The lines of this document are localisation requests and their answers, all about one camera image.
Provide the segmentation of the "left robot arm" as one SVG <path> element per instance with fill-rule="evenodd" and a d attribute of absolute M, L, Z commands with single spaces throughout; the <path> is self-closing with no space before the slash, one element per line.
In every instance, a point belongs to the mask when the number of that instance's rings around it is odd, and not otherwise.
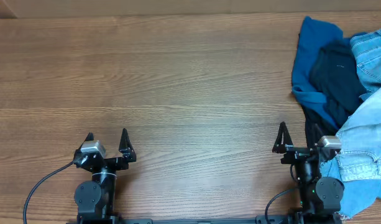
<path fill-rule="evenodd" d="M 106 150 L 89 133 L 74 153 L 73 164 L 91 173 L 91 180 L 77 186 L 74 200 L 78 206 L 77 223 L 122 223 L 114 211 L 116 172 L 127 170 L 136 161 L 136 153 L 127 129 L 122 130 L 119 157 L 106 157 Z"/>

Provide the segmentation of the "light blue denim shorts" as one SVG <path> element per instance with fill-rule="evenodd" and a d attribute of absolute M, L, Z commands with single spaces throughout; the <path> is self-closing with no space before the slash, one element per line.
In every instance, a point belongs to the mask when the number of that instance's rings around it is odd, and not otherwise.
<path fill-rule="evenodd" d="M 358 107 L 336 137 L 341 151 L 322 163 L 320 171 L 342 181 L 339 214 L 352 218 L 381 199 L 381 88 Z"/>

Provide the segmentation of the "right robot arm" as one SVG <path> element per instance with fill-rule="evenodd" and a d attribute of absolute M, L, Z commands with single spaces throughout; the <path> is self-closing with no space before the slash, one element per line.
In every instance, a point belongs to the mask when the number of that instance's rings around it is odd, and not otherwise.
<path fill-rule="evenodd" d="M 334 159 L 340 150 L 341 142 L 336 136 L 321 136 L 311 147 L 296 147 L 286 124 L 280 123 L 272 151 L 283 156 L 282 164 L 290 166 L 296 187 L 280 192 L 269 201 L 264 211 L 265 221 L 272 221 L 269 207 L 277 198 L 298 190 L 300 207 L 289 210 L 282 223 L 341 223 L 337 212 L 341 209 L 345 186 L 339 179 L 325 177 L 320 171 L 321 163 Z"/>

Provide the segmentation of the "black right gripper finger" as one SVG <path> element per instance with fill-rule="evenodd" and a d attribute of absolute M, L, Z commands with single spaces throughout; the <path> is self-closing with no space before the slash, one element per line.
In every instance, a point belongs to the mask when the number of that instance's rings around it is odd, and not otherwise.
<path fill-rule="evenodd" d="M 319 140 L 324 136 L 324 133 L 318 126 L 318 124 L 314 124 L 311 130 L 312 133 L 312 143 L 314 146 L 318 145 Z"/>
<path fill-rule="evenodd" d="M 289 148 L 293 147 L 293 142 L 291 140 L 290 134 L 288 132 L 286 123 L 283 121 L 279 125 L 277 138 L 273 144 L 272 152 L 278 154 L 284 154 Z"/>

